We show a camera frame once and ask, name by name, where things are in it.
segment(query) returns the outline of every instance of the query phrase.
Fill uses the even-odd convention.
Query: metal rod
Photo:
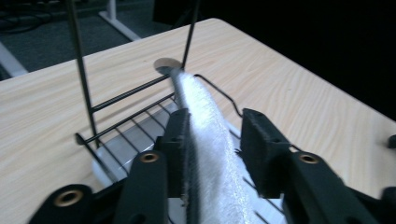
[[[112,98],[112,99],[110,99],[108,101],[105,101],[105,102],[103,102],[103,103],[101,103],[99,105],[96,105],[96,106],[93,107],[92,110],[93,110],[93,112],[97,112],[97,111],[99,111],[99,110],[101,110],[101,109],[103,109],[103,108],[105,108],[105,107],[107,107],[109,105],[113,105],[116,102],[127,98],[130,95],[133,95],[133,94],[135,94],[137,92],[140,92],[140,91],[142,91],[142,90],[144,90],[144,89],[146,89],[146,88],[148,88],[148,87],[150,87],[150,86],[152,86],[154,84],[157,84],[157,83],[159,83],[159,82],[161,82],[163,80],[166,80],[167,78],[169,78],[169,76],[158,77],[158,78],[156,78],[154,80],[151,80],[148,83],[145,83],[145,84],[143,84],[143,85],[141,85],[139,87],[134,88],[133,90],[127,91],[127,92],[125,92],[125,93],[123,93],[121,95],[118,95],[118,96],[116,96],[116,97],[114,97],[114,98]]]
[[[114,159],[114,161],[121,167],[121,169],[125,172],[125,174],[128,176],[128,171],[125,169],[125,167],[122,165],[122,163],[117,159],[116,155],[114,155],[113,152],[111,152],[110,148],[106,146],[100,139],[98,141],[102,144],[102,147],[107,151],[108,154]]]
[[[262,217],[258,212],[254,211],[254,214],[256,214],[256,216],[263,221],[266,224],[270,224],[264,217]]]
[[[252,183],[250,183],[246,178],[243,177],[243,180],[253,189],[256,189]],[[265,201],[267,201],[269,204],[271,204],[279,213],[284,214],[282,209],[279,208],[276,204],[274,204],[271,200],[264,198]]]
[[[125,136],[125,134],[123,134],[119,128],[116,128],[117,133],[120,134],[120,136],[122,137],[122,139],[124,139],[137,153],[140,153],[140,151],[137,149],[137,147]]]
[[[159,106],[163,111],[165,111],[168,115],[171,115],[171,112],[170,112],[168,109],[166,109],[166,107],[164,107],[164,106],[161,105],[161,104],[158,104],[158,106]]]
[[[154,138],[152,138],[151,135],[149,135],[149,133],[142,126],[140,126],[140,124],[134,121],[134,119],[131,119],[131,121],[134,123],[134,125],[136,125],[138,129],[140,129],[140,131],[142,131],[149,138],[149,140],[155,142]]]
[[[89,142],[91,142],[91,141],[97,139],[98,137],[104,135],[105,133],[111,132],[113,129],[119,127],[121,124],[125,123],[126,121],[128,121],[128,120],[130,120],[130,119],[132,119],[132,118],[134,118],[134,117],[136,117],[136,116],[138,116],[138,115],[144,113],[146,110],[148,110],[148,109],[154,107],[155,105],[158,105],[160,102],[163,102],[163,101],[167,100],[169,97],[172,97],[173,95],[174,95],[174,93],[171,93],[171,94],[169,94],[169,95],[163,97],[162,99],[158,100],[157,102],[154,102],[154,103],[152,103],[151,105],[146,106],[145,108],[143,108],[143,109],[137,111],[136,113],[132,114],[132,115],[129,116],[128,118],[123,119],[122,121],[120,121],[120,122],[114,124],[113,126],[111,126],[111,127],[107,128],[107,129],[105,129],[104,131],[100,132],[100,133],[97,134],[96,136],[93,136],[93,137],[87,139],[86,141],[89,143]]]
[[[191,44],[191,40],[192,40],[192,33],[194,32],[194,26],[195,26],[195,23],[197,22],[197,18],[198,18],[198,9],[199,9],[200,2],[201,2],[200,0],[195,0],[189,35],[187,37],[186,48],[184,50],[183,63],[181,64],[181,69],[183,69],[183,70],[186,67],[187,56],[189,55],[190,44]]]
[[[235,101],[231,96],[229,96],[225,91],[222,91],[219,87],[217,87],[215,84],[213,84],[211,81],[209,81],[207,78],[203,77],[202,75],[196,74],[194,75],[195,77],[200,77],[203,81],[205,81],[207,84],[209,84],[211,87],[213,87],[216,91],[221,93],[224,97],[226,97],[231,103],[233,104],[233,108],[235,109],[236,113],[238,114],[239,117],[243,117],[242,114],[239,112],[238,106],[236,105]]]
[[[67,5],[67,14],[68,14],[68,21],[69,21],[69,28],[70,28],[70,35],[75,47],[75,52],[77,56],[77,64],[78,64],[78,71],[79,71],[79,79],[81,81],[82,90],[84,92],[84,99],[85,99],[85,106],[87,107],[88,117],[91,124],[92,135],[97,135],[95,120],[93,117],[93,110],[91,104],[91,97],[90,97],[90,90],[88,88],[87,76],[85,72],[82,48],[81,48],[81,37],[78,29],[78,22],[77,22],[77,13],[74,5],[73,0],[66,0]]]
[[[152,116],[148,111],[146,111],[146,114],[148,114],[158,125],[163,128],[163,130],[165,130],[165,126],[163,126],[154,116]]]
[[[76,140],[78,142],[79,145],[84,145],[85,148],[88,149],[88,151],[90,152],[90,154],[95,158],[95,160],[98,162],[99,166],[102,168],[102,170],[105,172],[105,174],[107,175],[107,177],[113,182],[116,183],[118,181],[118,179],[113,175],[113,173],[110,172],[110,170],[108,169],[108,167],[105,165],[105,163],[96,155],[96,153],[92,150],[92,148],[90,147],[90,145],[87,143],[87,141],[85,141],[85,139],[79,135],[78,133],[75,134]]]

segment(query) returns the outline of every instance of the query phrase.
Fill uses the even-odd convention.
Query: wooden table
[[[85,58],[94,105],[159,76],[159,58],[182,59],[188,28],[151,36]],[[259,110],[289,140],[323,157],[347,185],[378,197],[396,186],[396,153],[386,148],[396,123],[231,25],[199,22],[187,71],[222,87],[240,108]],[[99,130],[152,99],[171,92],[170,82],[96,114]],[[218,93],[224,117],[240,128]],[[76,63],[61,63],[0,82],[0,217],[25,223],[57,188],[101,188],[92,158],[74,133],[90,136]]]

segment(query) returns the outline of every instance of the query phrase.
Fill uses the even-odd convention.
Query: wire rack
[[[228,100],[230,100],[235,111],[240,116],[233,99],[201,75],[201,78]],[[150,82],[115,97],[111,102],[125,99],[147,88],[155,88],[157,83],[166,80],[166,77],[157,78]],[[134,156],[142,151],[152,150],[157,136],[162,136],[170,114],[177,110],[177,102],[173,93],[162,99],[147,105],[126,119],[112,125],[111,127],[95,134],[89,139],[84,139],[76,134],[78,143],[84,145],[93,157],[92,169],[100,182],[105,186],[118,182],[129,174],[129,169]],[[239,147],[240,133],[231,128],[233,141]],[[243,173],[243,180],[248,185],[249,195],[254,208],[254,217],[257,223],[286,223],[281,209],[281,199],[269,200],[259,198],[253,182],[250,179],[245,165],[241,159],[238,160]],[[169,199],[169,223],[184,223],[185,213],[180,199]]]

